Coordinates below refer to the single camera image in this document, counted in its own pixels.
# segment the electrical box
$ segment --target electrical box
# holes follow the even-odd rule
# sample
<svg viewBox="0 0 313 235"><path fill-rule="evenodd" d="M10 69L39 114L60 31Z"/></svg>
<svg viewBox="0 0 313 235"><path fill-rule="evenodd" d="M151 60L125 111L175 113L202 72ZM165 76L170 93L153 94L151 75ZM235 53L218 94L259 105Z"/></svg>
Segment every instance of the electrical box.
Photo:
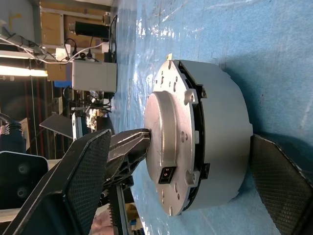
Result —
<svg viewBox="0 0 313 235"><path fill-rule="evenodd" d="M73 61L72 88L74 90L115 93L116 77L117 66L115 63Z"/></svg>

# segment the cylindrical motor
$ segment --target cylindrical motor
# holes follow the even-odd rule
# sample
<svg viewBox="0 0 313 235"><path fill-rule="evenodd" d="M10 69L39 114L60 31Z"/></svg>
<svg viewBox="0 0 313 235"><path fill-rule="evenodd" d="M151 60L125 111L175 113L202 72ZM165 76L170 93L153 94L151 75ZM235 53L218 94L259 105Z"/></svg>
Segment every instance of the cylindrical motor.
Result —
<svg viewBox="0 0 313 235"><path fill-rule="evenodd" d="M146 158L166 213L221 205L244 179L252 125L239 87L218 66L166 61L145 111Z"/></svg>

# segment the blue plastic sheet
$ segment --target blue plastic sheet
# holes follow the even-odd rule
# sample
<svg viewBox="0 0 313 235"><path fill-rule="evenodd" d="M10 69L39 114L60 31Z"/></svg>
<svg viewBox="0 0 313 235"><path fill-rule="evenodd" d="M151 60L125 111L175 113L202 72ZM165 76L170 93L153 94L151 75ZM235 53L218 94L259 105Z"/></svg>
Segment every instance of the blue plastic sheet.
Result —
<svg viewBox="0 0 313 235"><path fill-rule="evenodd" d="M311 0L121 0L116 132L143 127L155 75L174 59L218 64L239 85L255 132L290 137L312 159ZM143 161L134 200L148 235L277 235L248 172L228 204L169 217Z"/></svg>

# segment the textured pad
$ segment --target textured pad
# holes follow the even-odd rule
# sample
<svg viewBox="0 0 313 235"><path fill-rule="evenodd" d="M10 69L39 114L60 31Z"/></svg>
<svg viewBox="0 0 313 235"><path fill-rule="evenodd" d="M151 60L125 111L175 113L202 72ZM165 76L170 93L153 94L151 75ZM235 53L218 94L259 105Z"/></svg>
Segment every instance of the textured pad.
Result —
<svg viewBox="0 0 313 235"><path fill-rule="evenodd" d="M67 189L72 211L83 234L88 234L98 206L108 159L111 133L90 140Z"/></svg>
<svg viewBox="0 0 313 235"><path fill-rule="evenodd" d="M309 179L279 146L258 135L253 136L250 168L261 200L280 233L302 234L313 199Z"/></svg>

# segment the plastic sheet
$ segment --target plastic sheet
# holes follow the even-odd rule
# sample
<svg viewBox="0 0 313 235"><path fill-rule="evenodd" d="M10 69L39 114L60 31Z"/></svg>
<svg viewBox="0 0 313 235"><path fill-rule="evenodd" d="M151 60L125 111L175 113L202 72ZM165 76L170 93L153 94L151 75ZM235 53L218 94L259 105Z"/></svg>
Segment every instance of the plastic sheet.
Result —
<svg viewBox="0 0 313 235"><path fill-rule="evenodd" d="M218 64L239 85L254 132L292 137L312 159L313 5L310 0L121 0L116 132L143 127L154 77L174 59ZM251 174L228 204L169 217L145 161L132 188L148 235L277 235Z"/></svg>

